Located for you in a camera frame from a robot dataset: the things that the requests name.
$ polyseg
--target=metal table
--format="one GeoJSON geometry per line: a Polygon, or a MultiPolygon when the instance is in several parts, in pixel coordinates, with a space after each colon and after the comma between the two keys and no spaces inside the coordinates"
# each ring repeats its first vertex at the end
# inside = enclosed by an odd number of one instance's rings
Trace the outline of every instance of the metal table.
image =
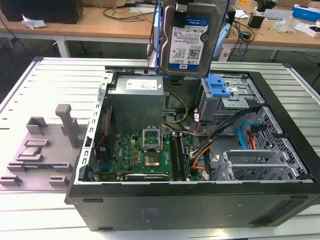
{"type": "MultiPolygon", "coordinates": [[[[43,58],[33,61],[0,104],[0,175],[27,133],[31,116],[61,123],[58,103],[85,124],[91,116],[105,66],[144,67],[145,60],[43,58]]],[[[213,62],[214,70],[260,72],[320,156],[320,97],[292,68],[280,63],[213,62]]],[[[312,206],[278,227],[91,232],[65,193],[0,192],[0,239],[318,239],[320,205],[312,206]]]]}

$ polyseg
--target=gray floor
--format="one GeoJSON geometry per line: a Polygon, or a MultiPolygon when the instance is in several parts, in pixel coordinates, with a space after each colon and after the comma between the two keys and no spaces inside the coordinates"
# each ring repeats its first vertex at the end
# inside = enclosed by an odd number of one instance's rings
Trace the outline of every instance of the gray floor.
{"type": "MultiPolygon", "coordinates": [[[[34,56],[59,57],[57,49],[53,47],[51,40],[25,39],[23,44],[32,52],[34,56]]],[[[121,58],[121,59],[144,59],[146,57],[145,44],[132,43],[100,43],[83,42],[85,52],[77,41],[68,41],[70,54],[74,58],[121,58]]],[[[14,43],[13,49],[7,49],[0,44],[0,102],[5,98],[10,89],[17,82],[24,70],[33,59],[24,48],[19,48],[19,42],[14,43]]],[[[243,62],[272,63],[271,50],[250,49],[243,58],[243,62]]],[[[316,63],[320,63],[320,57],[308,57],[316,63]]],[[[232,56],[229,61],[236,62],[236,56],[232,56]]],[[[298,52],[279,53],[276,63],[289,63],[308,82],[312,83],[320,73],[317,64],[304,59],[298,52]]],[[[320,91],[320,79],[316,82],[314,89],[320,91]]]]}

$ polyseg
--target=hard disk drive label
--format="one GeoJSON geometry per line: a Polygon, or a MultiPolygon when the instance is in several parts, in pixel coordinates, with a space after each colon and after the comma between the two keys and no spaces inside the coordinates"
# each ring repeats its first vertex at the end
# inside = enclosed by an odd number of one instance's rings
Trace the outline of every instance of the hard disk drive label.
{"type": "Polygon", "coordinates": [[[188,17],[184,28],[173,27],[169,63],[176,69],[195,69],[200,63],[204,43],[201,36],[208,30],[205,18],[188,17]]]}

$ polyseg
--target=yellow wire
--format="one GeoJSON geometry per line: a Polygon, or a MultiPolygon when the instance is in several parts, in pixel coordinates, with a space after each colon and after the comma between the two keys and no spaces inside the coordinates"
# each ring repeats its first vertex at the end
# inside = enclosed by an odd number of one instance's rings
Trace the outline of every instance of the yellow wire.
{"type": "Polygon", "coordinates": [[[185,102],[180,98],[178,97],[178,95],[176,95],[175,93],[173,92],[169,92],[169,94],[175,96],[177,99],[179,99],[179,101],[183,104],[184,108],[185,108],[185,114],[183,116],[182,119],[180,120],[175,120],[175,121],[162,121],[163,124],[177,124],[177,123],[180,123],[182,122],[183,120],[185,120],[188,116],[188,108],[187,108],[187,105],[185,104],[185,102]]]}

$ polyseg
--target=computer tower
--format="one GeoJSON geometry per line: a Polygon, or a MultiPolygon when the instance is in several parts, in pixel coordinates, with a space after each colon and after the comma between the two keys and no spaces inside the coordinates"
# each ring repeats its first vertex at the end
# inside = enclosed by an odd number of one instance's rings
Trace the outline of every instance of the computer tower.
{"type": "Polygon", "coordinates": [[[21,21],[22,14],[33,20],[76,24],[84,8],[82,0],[0,0],[8,21],[21,21]]]}

